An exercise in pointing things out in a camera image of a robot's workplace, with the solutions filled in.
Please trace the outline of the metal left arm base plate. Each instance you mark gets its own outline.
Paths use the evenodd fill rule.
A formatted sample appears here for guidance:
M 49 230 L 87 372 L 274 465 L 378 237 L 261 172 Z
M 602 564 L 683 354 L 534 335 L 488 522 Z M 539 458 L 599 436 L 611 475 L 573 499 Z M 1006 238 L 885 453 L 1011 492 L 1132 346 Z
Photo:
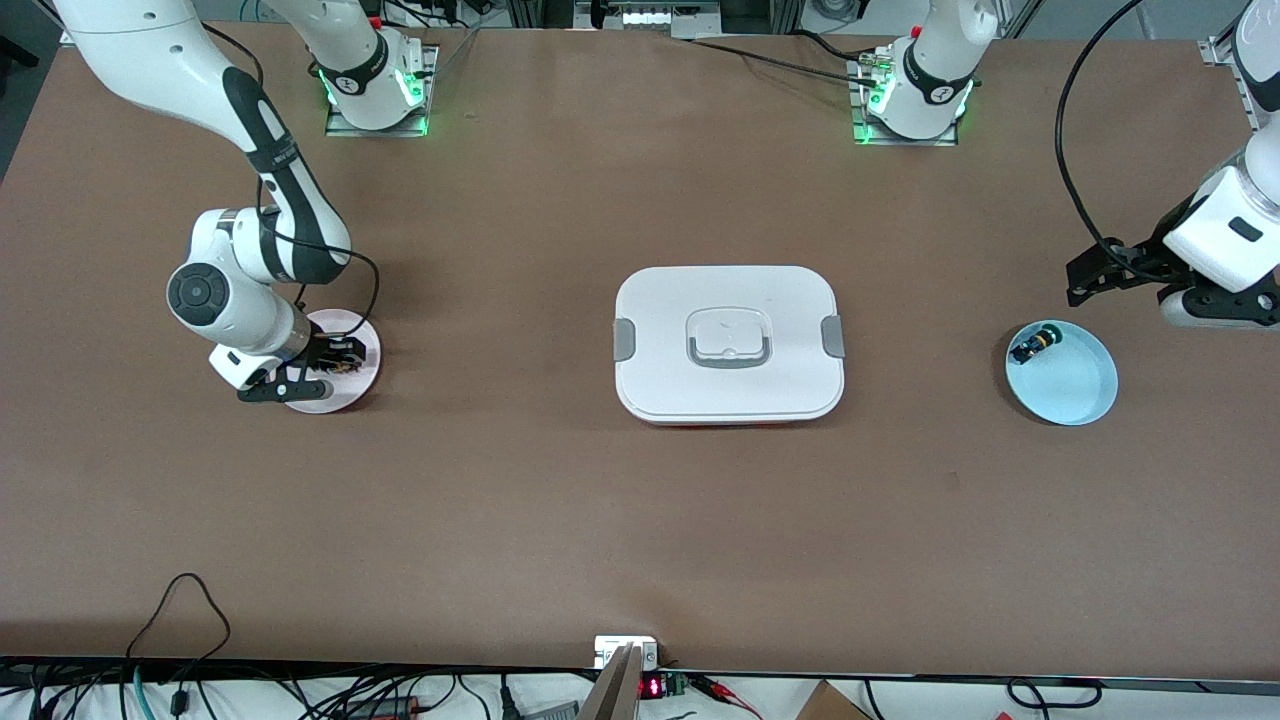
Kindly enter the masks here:
M 929 105 L 916 101 L 916 88 L 900 82 L 892 72 L 892 58 L 879 47 L 878 54 L 861 54 L 856 60 L 846 61 L 850 104 L 852 108 L 852 137 L 865 145 L 901 146 L 954 146 L 957 143 L 957 124 L 965 111 L 965 100 L 972 91 L 968 85 L 954 99 L 942 105 Z M 931 137 L 902 135 L 888 124 L 881 111 L 890 110 L 892 118 L 900 120 L 908 129 L 938 129 L 942 120 L 947 126 Z

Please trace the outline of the grey flat bar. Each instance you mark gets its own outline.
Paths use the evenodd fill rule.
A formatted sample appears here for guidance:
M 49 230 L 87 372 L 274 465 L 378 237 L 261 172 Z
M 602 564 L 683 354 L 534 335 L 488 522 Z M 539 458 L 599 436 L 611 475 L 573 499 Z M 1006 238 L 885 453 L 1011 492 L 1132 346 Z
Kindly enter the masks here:
M 637 720 L 648 655 L 645 644 L 637 641 L 627 641 L 607 651 L 605 665 L 575 720 Z

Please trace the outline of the white lunch box grey latches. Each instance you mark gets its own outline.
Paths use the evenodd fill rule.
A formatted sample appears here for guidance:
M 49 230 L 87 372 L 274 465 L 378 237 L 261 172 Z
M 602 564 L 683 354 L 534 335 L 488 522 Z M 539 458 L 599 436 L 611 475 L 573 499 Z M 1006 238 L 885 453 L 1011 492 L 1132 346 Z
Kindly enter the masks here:
M 835 292 L 805 266 L 652 266 L 614 299 L 614 389 L 654 425 L 814 420 L 845 357 Z

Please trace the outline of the light blue round plate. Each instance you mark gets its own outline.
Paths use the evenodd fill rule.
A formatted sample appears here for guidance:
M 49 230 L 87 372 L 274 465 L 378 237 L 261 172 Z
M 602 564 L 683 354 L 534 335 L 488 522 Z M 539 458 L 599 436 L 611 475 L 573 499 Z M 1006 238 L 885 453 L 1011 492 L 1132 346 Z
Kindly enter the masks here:
M 1025 365 L 1009 359 L 1009 350 L 1043 323 L 1052 323 L 1062 340 Z M 1083 427 L 1105 416 L 1119 395 L 1117 366 L 1107 347 L 1088 329 L 1059 319 L 1033 322 L 1016 331 L 1002 360 L 1012 397 L 1030 415 L 1060 427 Z

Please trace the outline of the pink round plate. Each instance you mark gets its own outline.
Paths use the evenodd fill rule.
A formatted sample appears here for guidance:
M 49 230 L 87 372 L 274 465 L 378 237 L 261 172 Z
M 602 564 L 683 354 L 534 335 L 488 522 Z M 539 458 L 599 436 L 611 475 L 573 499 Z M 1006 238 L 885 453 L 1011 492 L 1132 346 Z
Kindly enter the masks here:
M 357 313 L 349 310 L 316 310 L 310 313 L 307 319 L 314 325 L 314 336 L 328 336 L 334 340 L 355 337 L 362 341 L 366 347 L 366 363 L 358 372 L 347 374 L 308 372 L 306 379 L 332 383 L 332 397 L 312 402 L 285 404 L 285 406 L 306 414 L 338 413 L 360 401 L 372 388 L 381 366 L 381 340 L 370 322 L 364 322 Z

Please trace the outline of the white metal bracket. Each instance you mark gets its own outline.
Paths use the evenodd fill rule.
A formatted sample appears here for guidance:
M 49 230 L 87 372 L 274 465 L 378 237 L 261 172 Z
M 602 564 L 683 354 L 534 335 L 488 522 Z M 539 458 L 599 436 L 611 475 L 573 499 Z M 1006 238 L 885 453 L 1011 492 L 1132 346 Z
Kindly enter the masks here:
M 660 646 L 652 635 L 635 634 L 598 634 L 593 646 L 593 669 L 603 670 L 611 661 L 613 653 L 626 647 L 636 646 L 641 648 L 641 665 L 645 673 L 655 671 L 659 667 Z

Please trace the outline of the aluminium frame rail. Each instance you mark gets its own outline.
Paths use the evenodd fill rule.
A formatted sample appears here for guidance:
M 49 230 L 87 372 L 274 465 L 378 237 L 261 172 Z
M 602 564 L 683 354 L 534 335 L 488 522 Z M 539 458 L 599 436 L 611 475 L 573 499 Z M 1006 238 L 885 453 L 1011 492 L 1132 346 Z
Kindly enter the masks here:
M 1251 131 L 1256 133 L 1262 128 L 1265 122 L 1260 115 L 1260 108 L 1254 102 L 1248 83 L 1236 64 L 1231 46 L 1233 38 L 1234 33 L 1224 31 L 1221 35 L 1211 35 L 1207 38 L 1199 40 L 1197 47 L 1199 49 L 1202 61 L 1207 67 L 1226 67 L 1231 72 L 1245 118 L 1249 122 Z

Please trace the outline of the brown cardboard piece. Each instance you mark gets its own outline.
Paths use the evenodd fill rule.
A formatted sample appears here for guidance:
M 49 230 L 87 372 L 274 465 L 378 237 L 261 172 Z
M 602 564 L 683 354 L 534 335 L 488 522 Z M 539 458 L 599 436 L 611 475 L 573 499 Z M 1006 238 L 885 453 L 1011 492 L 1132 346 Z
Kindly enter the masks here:
M 831 682 L 818 680 L 795 720 L 876 720 Z

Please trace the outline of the blue black small part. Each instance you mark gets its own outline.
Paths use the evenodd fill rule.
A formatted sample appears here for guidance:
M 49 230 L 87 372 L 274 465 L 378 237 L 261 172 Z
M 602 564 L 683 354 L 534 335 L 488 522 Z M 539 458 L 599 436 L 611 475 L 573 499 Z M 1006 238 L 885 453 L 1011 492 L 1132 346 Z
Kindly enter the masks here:
M 1016 365 L 1025 365 L 1036 355 L 1043 352 L 1048 347 L 1052 347 L 1061 340 L 1062 332 L 1057 325 L 1052 323 L 1043 323 L 1038 325 L 1032 334 L 1016 342 L 1009 350 L 1007 356 L 1011 363 Z

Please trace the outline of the red clip leads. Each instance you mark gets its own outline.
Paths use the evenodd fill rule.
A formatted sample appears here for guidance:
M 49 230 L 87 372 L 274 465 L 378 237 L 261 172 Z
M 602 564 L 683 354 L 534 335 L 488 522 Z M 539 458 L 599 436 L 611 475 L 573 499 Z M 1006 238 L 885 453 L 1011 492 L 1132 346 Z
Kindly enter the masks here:
M 707 698 L 749 712 L 754 720 L 765 720 L 750 703 L 740 698 L 727 685 L 712 680 L 709 676 L 695 673 L 686 673 L 685 678 L 692 689 L 704 694 Z

